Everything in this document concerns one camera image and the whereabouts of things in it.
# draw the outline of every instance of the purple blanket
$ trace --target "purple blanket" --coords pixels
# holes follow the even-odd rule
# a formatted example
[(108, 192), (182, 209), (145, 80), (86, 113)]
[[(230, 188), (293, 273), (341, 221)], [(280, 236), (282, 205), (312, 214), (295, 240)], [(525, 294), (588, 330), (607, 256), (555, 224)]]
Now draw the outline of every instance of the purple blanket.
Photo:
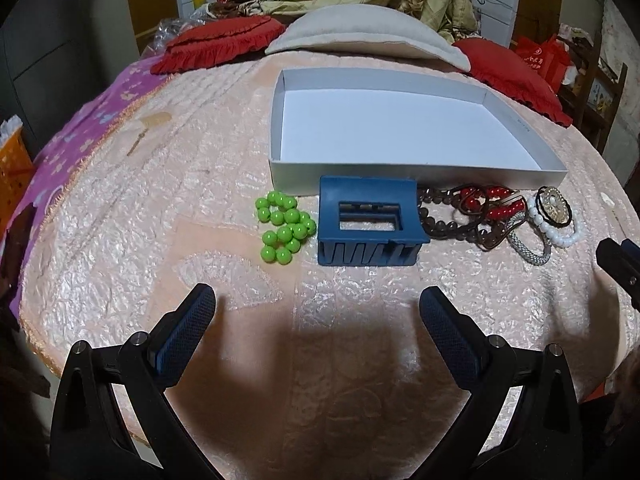
[[(31, 254), (49, 204), (63, 189), (80, 161), (97, 146), (111, 123), (124, 108), (166, 80), (165, 75), (155, 76), (149, 73), (149, 68), (157, 61), (157, 57), (151, 57), (137, 61), (124, 69), (111, 86), (93, 101), (82, 106), (36, 156), (33, 161), (36, 173), (14, 213), (15, 217), (31, 202), (36, 206), (34, 228), (31, 230), (23, 265)], [(16, 317), (21, 296), (22, 281), (20, 280), (18, 293), (11, 303), (11, 311)]]

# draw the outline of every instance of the blue plastic holder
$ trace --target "blue plastic holder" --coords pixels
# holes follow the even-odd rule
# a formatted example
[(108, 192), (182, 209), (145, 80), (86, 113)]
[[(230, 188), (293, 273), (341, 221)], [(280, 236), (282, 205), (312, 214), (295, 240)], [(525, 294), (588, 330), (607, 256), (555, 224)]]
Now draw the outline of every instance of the blue plastic holder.
[[(318, 212), (322, 266), (411, 266), (430, 241), (418, 216), (415, 180), (323, 176)], [(341, 221), (386, 221), (393, 231), (344, 230)]]

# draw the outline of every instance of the red plastic bag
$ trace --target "red plastic bag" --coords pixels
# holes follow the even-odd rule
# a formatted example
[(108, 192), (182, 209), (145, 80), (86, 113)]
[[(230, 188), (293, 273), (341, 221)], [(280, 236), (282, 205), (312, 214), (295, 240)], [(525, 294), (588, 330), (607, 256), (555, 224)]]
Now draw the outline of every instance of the red plastic bag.
[(566, 69), (571, 66), (571, 58), (555, 34), (542, 45), (521, 36), (515, 51), (558, 93)]

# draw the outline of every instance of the metal screw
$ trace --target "metal screw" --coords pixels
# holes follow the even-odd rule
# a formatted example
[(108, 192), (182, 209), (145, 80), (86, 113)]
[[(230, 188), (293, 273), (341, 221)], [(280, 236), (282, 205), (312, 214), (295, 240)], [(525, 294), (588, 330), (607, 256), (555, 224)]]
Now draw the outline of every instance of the metal screw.
[(136, 332), (131, 336), (131, 344), (133, 346), (140, 346), (146, 341), (146, 332)]
[(84, 341), (78, 341), (74, 343), (74, 345), (71, 347), (71, 351), (74, 354), (81, 354), (82, 352), (84, 352), (85, 349), (86, 349), (86, 343)]
[(507, 344), (501, 335), (492, 334), (487, 339), (489, 340), (489, 344), (495, 348), (502, 348)]
[(563, 354), (562, 347), (560, 345), (557, 345), (556, 343), (551, 343), (548, 348), (549, 351), (556, 357), (560, 357)]

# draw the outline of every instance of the orange basket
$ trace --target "orange basket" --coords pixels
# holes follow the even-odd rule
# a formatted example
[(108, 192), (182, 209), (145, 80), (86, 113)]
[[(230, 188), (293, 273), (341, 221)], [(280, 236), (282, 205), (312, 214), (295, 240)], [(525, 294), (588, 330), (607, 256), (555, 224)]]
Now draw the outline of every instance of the orange basket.
[(0, 239), (34, 173), (22, 142), (22, 128), (18, 128), (0, 148)]

